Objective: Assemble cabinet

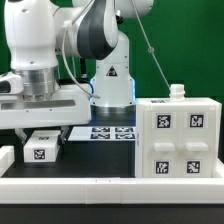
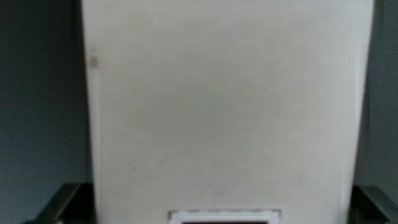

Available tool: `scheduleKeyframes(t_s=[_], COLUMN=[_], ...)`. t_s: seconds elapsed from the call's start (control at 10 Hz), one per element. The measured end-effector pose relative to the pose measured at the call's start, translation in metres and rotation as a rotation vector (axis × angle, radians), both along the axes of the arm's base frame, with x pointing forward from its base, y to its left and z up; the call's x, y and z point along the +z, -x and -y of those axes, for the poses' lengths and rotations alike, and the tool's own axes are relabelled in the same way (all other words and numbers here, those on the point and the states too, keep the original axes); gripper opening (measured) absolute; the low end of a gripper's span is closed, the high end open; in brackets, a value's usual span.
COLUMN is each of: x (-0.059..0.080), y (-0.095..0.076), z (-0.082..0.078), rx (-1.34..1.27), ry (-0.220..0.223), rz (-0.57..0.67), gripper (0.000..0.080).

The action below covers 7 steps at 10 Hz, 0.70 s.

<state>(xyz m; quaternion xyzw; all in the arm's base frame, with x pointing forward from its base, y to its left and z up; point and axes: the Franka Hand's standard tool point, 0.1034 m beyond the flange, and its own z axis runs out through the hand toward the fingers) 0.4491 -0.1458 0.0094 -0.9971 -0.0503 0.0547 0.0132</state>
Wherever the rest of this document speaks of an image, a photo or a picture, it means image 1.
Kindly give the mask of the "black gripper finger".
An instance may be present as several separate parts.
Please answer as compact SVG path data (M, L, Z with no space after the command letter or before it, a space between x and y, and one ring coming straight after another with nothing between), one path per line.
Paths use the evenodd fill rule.
M69 133L69 126L61 126L61 134L60 134L60 139L61 139L61 143L64 144L66 139L67 139L67 135Z
M15 130L15 134L21 140L21 143L22 144L25 144L26 143L27 135L26 135L26 133L24 132L24 130L22 128L17 128Z

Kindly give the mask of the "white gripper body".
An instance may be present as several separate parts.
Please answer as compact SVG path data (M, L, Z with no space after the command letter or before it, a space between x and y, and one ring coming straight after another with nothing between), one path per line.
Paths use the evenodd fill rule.
M49 101L0 96L0 129L82 125L90 120L88 96L77 85L62 85Z

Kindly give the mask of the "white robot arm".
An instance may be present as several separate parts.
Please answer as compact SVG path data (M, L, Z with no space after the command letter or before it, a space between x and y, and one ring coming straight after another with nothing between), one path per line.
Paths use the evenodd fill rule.
M154 0L5 0L11 70L0 75L0 130L87 124L91 98L106 107L135 103L128 74L128 39L118 20L146 15ZM57 57L93 59L103 77L86 84L59 82Z

